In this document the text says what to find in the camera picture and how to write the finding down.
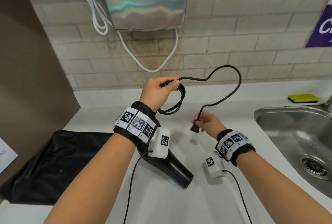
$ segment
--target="drain strainer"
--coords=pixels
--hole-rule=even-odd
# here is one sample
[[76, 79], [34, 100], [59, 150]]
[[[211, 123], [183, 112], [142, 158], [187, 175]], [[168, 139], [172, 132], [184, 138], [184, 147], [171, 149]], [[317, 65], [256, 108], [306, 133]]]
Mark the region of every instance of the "drain strainer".
[[327, 175], [327, 171], [324, 165], [316, 159], [305, 157], [302, 159], [302, 164], [309, 173], [316, 175], [316, 177], [324, 177]]

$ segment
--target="sponge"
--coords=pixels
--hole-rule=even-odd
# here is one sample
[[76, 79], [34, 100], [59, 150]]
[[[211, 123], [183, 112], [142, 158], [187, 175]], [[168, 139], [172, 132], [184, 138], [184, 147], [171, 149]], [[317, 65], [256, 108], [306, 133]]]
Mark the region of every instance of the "sponge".
[[320, 98], [314, 96], [313, 94], [298, 94], [298, 95], [289, 95], [288, 100], [295, 104], [300, 103], [317, 103]]

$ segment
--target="tile wall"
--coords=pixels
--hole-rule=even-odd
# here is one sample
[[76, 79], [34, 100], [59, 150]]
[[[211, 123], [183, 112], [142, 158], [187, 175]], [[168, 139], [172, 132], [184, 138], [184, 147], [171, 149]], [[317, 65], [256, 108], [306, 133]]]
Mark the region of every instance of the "tile wall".
[[[203, 78], [222, 64], [237, 66], [245, 82], [330, 79], [332, 48], [304, 49], [327, 1], [188, 0], [175, 55], [160, 72], [147, 73], [114, 31], [102, 36], [94, 30], [85, 0], [31, 0], [74, 90], [138, 87], [166, 75]], [[174, 31], [123, 36], [150, 69], [175, 42]], [[205, 84], [236, 80], [234, 70], [223, 69]]]

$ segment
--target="purple sign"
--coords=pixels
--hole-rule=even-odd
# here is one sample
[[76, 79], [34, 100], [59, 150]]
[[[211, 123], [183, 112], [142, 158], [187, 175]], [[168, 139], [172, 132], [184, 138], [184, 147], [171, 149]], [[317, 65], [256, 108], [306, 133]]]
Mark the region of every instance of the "purple sign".
[[332, 47], [332, 0], [329, 0], [305, 47]]

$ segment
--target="black bag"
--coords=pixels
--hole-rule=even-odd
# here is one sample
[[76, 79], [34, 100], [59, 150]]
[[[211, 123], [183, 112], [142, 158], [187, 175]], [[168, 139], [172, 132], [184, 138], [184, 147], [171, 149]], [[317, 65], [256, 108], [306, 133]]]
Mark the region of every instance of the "black bag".
[[54, 205], [112, 133], [60, 130], [0, 188], [10, 203]]

